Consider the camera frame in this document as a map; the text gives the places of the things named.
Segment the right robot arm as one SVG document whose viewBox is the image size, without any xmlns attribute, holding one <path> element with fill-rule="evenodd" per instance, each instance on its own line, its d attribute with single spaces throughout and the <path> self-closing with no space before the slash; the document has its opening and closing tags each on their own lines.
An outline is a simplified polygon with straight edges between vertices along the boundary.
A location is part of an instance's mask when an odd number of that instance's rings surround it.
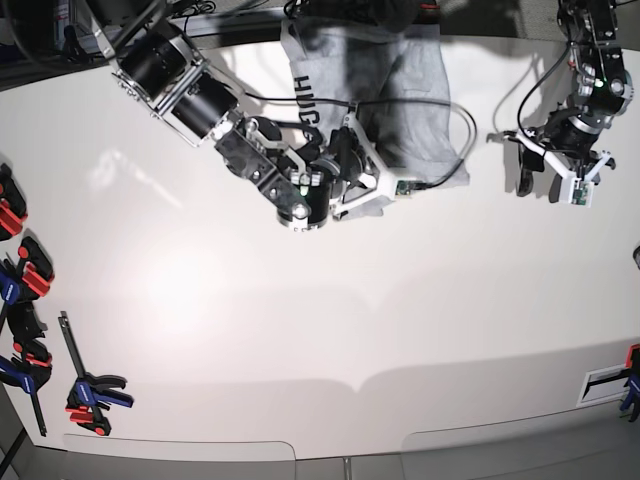
<svg viewBox="0 0 640 480">
<path fill-rule="evenodd" d="M 170 19 L 165 1 L 88 1 L 91 29 L 119 86 L 194 147 L 210 142 L 227 168 L 303 232 L 383 207 L 398 178 L 354 112 L 325 139 L 300 122 L 251 116 L 240 89 Z"/>
</svg>

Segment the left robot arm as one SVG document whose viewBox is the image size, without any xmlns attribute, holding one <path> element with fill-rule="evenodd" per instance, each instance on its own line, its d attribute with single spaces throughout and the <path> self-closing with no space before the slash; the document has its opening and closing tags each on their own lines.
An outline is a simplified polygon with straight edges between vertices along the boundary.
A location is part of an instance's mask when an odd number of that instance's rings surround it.
<svg viewBox="0 0 640 480">
<path fill-rule="evenodd" d="M 557 23 L 566 46 L 534 87 L 541 87 L 565 63 L 572 72 L 566 100 L 540 126 L 524 126 L 518 120 L 515 130 L 489 136 L 518 146 L 519 197 L 531 194 L 534 175 L 550 168 L 555 174 L 550 199 L 589 207 L 601 182 L 601 170 L 617 167 L 610 151 L 593 148 L 634 97 L 632 77 L 617 42 L 617 7 L 616 1 L 558 3 Z"/>
</svg>

